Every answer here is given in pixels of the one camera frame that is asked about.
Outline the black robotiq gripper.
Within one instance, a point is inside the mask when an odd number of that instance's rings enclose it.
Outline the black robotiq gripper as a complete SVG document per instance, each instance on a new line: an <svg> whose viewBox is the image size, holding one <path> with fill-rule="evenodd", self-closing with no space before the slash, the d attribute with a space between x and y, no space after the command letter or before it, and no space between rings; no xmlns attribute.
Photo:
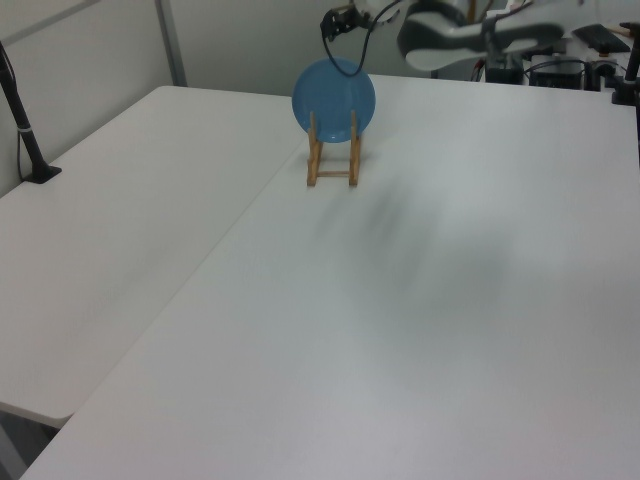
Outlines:
<svg viewBox="0 0 640 480"><path fill-rule="evenodd" d="M350 32L355 28L368 29L371 24L372 16L364 10L359 10L354 6L347 6L343 9L333 9L328 11L321 23L320 27L324 30L324 37L328 40L334 40L343 32Z"/></svg>

